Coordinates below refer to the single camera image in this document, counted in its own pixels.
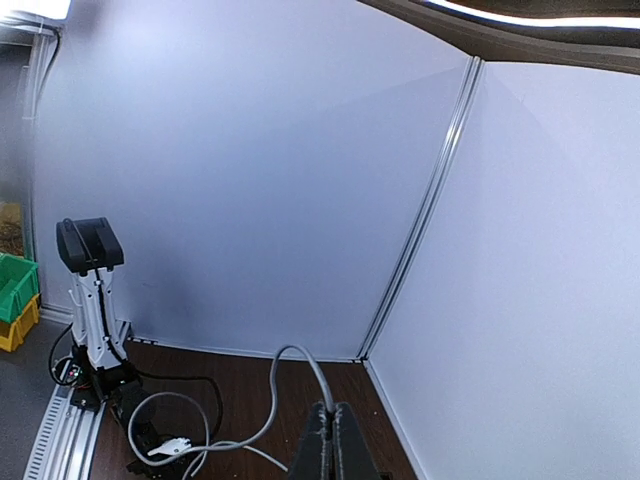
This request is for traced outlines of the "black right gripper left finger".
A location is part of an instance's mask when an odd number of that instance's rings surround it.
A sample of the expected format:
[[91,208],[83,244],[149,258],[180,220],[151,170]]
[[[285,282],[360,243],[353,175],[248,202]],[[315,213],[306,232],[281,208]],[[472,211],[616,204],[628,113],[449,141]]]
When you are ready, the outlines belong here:
[[289,480],[332,479],[332,414],[322,402],[313,405],[291,466]]

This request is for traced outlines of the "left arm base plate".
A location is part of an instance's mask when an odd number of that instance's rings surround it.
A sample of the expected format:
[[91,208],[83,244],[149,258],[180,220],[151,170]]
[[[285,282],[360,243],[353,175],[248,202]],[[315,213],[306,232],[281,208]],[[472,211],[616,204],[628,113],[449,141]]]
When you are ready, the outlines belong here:
[[88,383],[73,388],[70,404],[80,410],[98,412],[104,404],[104,398]]

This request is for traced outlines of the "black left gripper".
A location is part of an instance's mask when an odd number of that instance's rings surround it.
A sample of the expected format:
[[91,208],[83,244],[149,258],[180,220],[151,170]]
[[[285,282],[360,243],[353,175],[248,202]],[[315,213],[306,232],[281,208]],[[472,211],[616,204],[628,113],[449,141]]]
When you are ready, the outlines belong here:
[[[171,456],[158,455],[149,458],[151,461],[159,462],[169,457]],[[126,470],[132,475],[142,475],[147,479],[192,479],[202,469],[205,460],[205,452],[190,453],[161,466],[151,466],[134,460],[126,466]]]

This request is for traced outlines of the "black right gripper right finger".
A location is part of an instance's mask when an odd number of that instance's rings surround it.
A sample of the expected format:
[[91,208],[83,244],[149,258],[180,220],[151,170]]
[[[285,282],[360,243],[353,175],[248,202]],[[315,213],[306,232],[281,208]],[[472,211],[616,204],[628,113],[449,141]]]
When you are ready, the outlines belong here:
[[351,406],[339,402],[331,421],[332,466],[336,480],[379,480],[380,474]]

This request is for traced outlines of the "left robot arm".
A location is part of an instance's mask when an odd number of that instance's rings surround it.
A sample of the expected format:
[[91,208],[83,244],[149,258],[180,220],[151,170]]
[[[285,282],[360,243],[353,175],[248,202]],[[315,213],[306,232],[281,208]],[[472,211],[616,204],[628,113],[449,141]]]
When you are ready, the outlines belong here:
[[181,454],[163,466],[137,459],[127,466],[149,479],[186,479],[204,460],[186,450],[191,441],[160,434],[153,425],[154,403],[147,401],[144,374],[131,363],[125,335],[113,306],[114,269],[124,264],[124,252],[104,217],[72,220],[56,225],[59,256],[72,276],[69,294],[74,303],[71,324],[71,364],[64,380],[74,387],[72,403],[83,409],[108,406],[133,444],[151,461]]

